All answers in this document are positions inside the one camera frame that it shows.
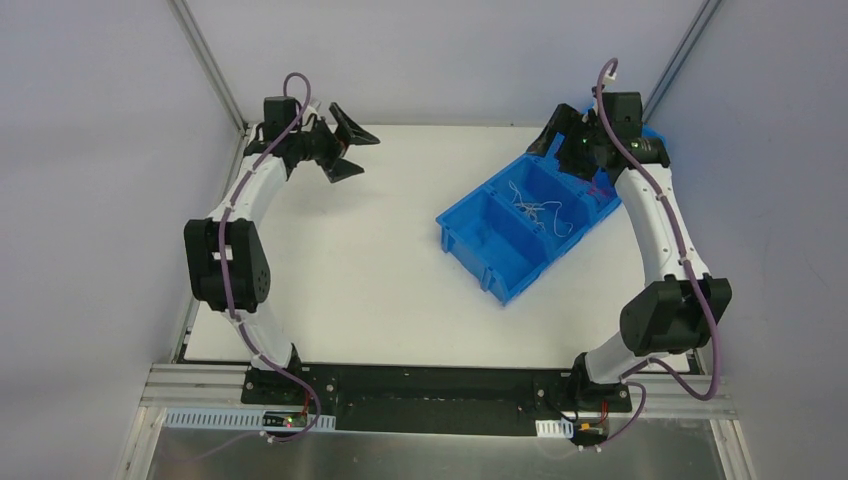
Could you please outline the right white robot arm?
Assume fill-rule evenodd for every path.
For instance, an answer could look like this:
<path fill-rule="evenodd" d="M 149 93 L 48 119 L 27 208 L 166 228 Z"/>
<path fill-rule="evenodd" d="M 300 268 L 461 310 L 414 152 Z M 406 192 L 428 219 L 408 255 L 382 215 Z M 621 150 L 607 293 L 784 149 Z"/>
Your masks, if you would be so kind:
<path fill-rule="evenodd" d="M 605 174 L 630 218 L 645 286 L 621 310 L 619 330 L 580 354 L 566 384 L 583 410 L 613 396 L 626 377 L 664 357 L 717 347 L 718 323 L 732 298 L 726 278 L 712 275 L 680 213 L 665 142 L 644 126 L 637 92 L 605 92 L 580 112 L 561 103 L 531 154 L 550 153 L 561 172 L 589 181 Z"/>

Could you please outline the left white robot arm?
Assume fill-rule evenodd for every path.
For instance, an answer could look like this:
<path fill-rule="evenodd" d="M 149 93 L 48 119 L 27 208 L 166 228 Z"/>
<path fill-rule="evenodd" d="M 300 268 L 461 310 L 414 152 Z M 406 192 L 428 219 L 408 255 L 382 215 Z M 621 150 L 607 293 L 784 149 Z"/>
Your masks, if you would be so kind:
<path fill-rule="evenodd" d="M 260 224 L 271 201 L 302 163 L 313 162 L 330 183 L 364 169 L 346 159 L 352 146 L 379 144 L 337 103 L 328 117 L 288 95 L 267 97 L 264 117 L 244 150 L 237 178 L 221 202 L 183 229 L 194 298 L 221 313 L 251 355 L 252 367 L 272 371 L 266 389 L 281 404 L 297 402 L 305 378 L 290 368 L 293 342 L 270 307 L 271 268 Z"/>

